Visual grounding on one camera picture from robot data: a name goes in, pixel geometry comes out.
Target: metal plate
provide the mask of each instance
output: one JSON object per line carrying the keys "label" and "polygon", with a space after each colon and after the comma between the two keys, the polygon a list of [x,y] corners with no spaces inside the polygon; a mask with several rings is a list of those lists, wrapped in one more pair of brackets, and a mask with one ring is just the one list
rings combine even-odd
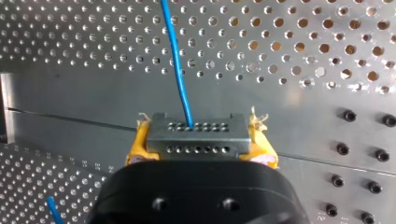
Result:
{"label": "metal plate", "polygon": [[[350,169],[311,161],[280,158],[280,172],[292,183],[311,221],[319,224],[361,224],[361,214],[371,213],[375,223],[392,223],[390,215],[396,209],[394,188],[396,176]],[[345,185],[336,188],[332,176],[340,175]],[[373,194],[367,189],[371,181],[378,182],[383,191]],[[337,217],[326,215],[326,205],[334,204]]]}
{"label": "metal plate", "polygon": [[1,223],[53,223],[46,203],[49,196],[64,223],[84,222],[105,175],[48,156],[26,147],[1,146]]}
{"label": "metal plate", "polygon": [[[138,112],[183,118],[158,1],[0,5],[10,107],[124,127],[135,127]],[[395,174],[392,162],[371,156],[376,147],[392,154],[395,144],[396,131],[378,123],[396,114],[393,5],[175,0],[193,115],[247,116],[256,105],[285,155]],[[357,121],[339,119],[344,108]],[[350,155],[338,156],[334,142],[348,144]]]}
{"label": "metal plate", "polygon": [[[40,154],[37,148],[27,146],[1,146],[0,162],[0,197],[4,200],[0,221],[4,223],[50,223],[50,211],[45,205],[48,196],[54,196],[65,222],[82,223],[106,179],[98,171],[87,170],[84,163],[71,164],[56,153]],[[388,199],[394,198],[394,175],[285,157],[280,158],[280,167],[313,223],[362,223],[362,212],[373,214],[375,223],[392,221],[389,214],[396,209],[396,203]],[[334,187],[333,175],[343,177],[345,185]],[[380,194],[366,188],[373,180],[383,187]],[[337,207],[337,217],[325,214],[328,203]]]}

